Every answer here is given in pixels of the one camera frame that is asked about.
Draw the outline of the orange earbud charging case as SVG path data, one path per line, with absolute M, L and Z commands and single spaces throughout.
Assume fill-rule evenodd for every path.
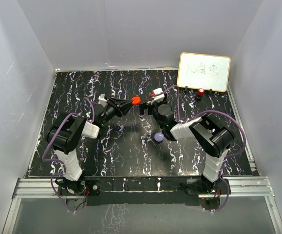
M 137 96 L 134 96 L 134 97 L 132 98 L 131 104 L 132 104 L 133 106 L 136 106 L 136 105 L 139 105 L 140 102 L 141 102 L 141 98 L 140 98 L 140 97 L 137 97 Z

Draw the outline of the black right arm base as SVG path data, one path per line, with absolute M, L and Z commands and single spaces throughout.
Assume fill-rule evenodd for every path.
M 188 195 L 214 195 L 215 192 L 221 192 L 221 195 L 231 194 L 227 179 L 218 179 L 213 183 L 201 178 L 187 179 L 182 187 Z

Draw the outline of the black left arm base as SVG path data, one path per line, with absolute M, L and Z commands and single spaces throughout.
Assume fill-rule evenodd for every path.
M 81 176 L 78 181 L 71 181 L 64 177 L 52 179 L 53 185 L 57 185 L 57 193 L 60 196 L 97 196 L 100 195 L 101 183 L 97 179 Z

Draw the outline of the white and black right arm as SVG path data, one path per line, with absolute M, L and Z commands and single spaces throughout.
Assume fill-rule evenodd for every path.
M 170 141 L 194 138 L 206 153 L 205 168 L 201 175 L 201 186 L 209 194 L 219 189 L 219 173 L 224 157 L 234 141 L 234 133 L 222 125 L 213 113 L 204 113 L 185 123 L 175 120 L 167 101 L 147 101 L 139 105 L 140 115 L 145 110 L 159 125 L 162 135 Z

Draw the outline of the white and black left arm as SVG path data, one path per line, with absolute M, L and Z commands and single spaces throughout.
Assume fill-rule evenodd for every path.
M 91 120 L 76 113 L 60 113 L 46 135 L 48 146 L 42 160 L 49 161 L 45 157 L 50 148 L 53 147 L 57 155 L 57 159 L 54 161 L 63 166 L 62 176 L 70 181 L 68 188 L 76 195 L 83 193 L 86 183 L 80 179 L 82 169 L 76 155 L 76 147 L 79 141 L 82 137 L 98 138 L 105 123 L 114 116 L 122 117 L 126 115 L 130 108 L 140 104 L 140 101 L 139 97 L 115 99 L 101 94 L 96 105 L 89 103 L 93 115 Z

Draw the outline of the purple charging case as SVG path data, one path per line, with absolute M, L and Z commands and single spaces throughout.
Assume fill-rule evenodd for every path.
M 156 141 L 156 142 L 162 142 L 163 140 L 164 140 L 164 135 L 162 134 L 162 133 L 156 133 L 155 135 L 154 135 L 154 140 Z

